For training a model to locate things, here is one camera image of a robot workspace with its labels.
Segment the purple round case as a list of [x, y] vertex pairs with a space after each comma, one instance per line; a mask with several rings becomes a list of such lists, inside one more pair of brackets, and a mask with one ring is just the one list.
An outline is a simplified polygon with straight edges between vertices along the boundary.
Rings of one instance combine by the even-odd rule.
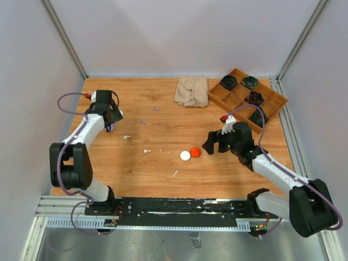
[[109, 132], [112, 132], [114, 130], [114, 128], [115, 128], [115, 125], [114, 124], [110, 124], [110, 125], [105, 127], [105, 130], [106, 130], [106, 132], [109, 133]]

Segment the orange round case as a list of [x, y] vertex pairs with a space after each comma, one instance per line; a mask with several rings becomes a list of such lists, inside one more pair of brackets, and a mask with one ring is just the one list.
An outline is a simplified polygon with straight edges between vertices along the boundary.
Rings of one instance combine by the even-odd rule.
[[198, 147], [193, 147], [190, 150], [190, 155], [194, 158], [197, 158], [201, 155], [201, 150]]

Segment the white earbud charging case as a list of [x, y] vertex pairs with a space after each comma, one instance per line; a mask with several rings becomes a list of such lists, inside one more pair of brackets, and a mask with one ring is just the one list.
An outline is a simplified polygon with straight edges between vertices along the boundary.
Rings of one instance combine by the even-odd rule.
[[182, 161], [188, 161], [191, 158], [191, 154], [189, 151], [182, 151], [180, 153], [179, 157]]

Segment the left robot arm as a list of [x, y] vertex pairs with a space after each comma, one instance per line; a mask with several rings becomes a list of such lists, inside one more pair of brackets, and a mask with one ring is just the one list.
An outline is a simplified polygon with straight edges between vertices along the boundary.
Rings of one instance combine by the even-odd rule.
[[123, 112], [115, 91], [96, 90], [82, 96], [90, 105], [80, 113], [80, 124], [68, 138], [49, 147], [51, 183], [67, 196], [85, 197], [85, 204], [92, 213], [110, 215], [116, 210], [114, 193], [111, 187], [94, 177], [89, 147], [100, 132], [114, 129], [123, 119]]

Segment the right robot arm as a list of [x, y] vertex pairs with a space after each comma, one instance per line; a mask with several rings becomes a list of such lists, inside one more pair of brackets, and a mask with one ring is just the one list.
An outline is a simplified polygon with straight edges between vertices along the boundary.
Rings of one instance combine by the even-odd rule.
[[250, 216], [257, 218], [265, 212], [274, 214], [288, 220], [305, 238], [340, 225], [327, 185], [320, 179], [302, 177], [276, 161], [254, 143], [246, 122], [226, 122], [223, 129], [209, 132], [202, 147], [212, 155], [215, 144], [218, 144], [218, 152], [231, 152], [242, 165], [267, 178], [285, 193], [282, 197], [264, 188], [249, 193], [246, 210]]

